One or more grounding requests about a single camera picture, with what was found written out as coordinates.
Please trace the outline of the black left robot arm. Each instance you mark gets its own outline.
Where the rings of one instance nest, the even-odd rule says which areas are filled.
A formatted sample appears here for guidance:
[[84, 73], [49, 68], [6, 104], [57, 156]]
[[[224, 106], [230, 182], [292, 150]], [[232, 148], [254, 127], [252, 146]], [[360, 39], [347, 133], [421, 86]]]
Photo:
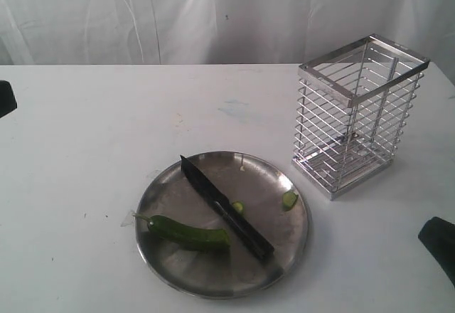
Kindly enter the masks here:
[[0, 118], [10, 114], [18, 107], [10, 82], [0, 81]]

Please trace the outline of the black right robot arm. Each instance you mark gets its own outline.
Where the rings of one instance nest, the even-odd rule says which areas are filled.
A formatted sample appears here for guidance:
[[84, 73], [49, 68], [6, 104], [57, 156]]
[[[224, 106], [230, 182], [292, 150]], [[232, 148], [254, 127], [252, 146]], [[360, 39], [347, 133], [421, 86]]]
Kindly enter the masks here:
[[454, 224], [432, 217], [423, 225], [418, 239], [454, 285]]

